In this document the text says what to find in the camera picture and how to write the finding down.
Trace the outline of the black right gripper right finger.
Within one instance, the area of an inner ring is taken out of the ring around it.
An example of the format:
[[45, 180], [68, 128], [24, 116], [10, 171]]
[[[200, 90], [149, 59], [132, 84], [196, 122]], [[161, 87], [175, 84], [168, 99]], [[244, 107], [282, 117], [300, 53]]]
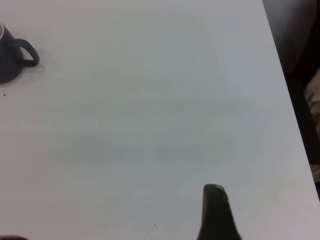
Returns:
[[203, 188], [202, 217], [199, 240], [241, 240], [228, 195], [218, 184]]

